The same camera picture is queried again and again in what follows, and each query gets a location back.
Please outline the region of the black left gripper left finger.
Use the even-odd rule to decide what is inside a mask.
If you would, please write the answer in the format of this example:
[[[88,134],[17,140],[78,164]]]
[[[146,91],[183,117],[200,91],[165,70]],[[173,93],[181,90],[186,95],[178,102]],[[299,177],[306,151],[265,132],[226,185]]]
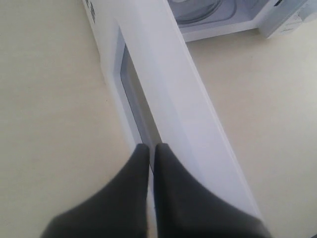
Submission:
[[[150,150],[137,144],[118,174],[99,192],[54,217],[43,238],[145,238]]]

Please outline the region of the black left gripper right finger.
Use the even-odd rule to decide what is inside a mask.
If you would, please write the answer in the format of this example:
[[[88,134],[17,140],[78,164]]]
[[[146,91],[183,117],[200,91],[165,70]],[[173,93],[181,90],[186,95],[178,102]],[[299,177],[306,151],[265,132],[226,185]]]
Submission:
[[[263,222],[201,185],[166,143],[155,150],[154,200],[160,238],[269,238]]]

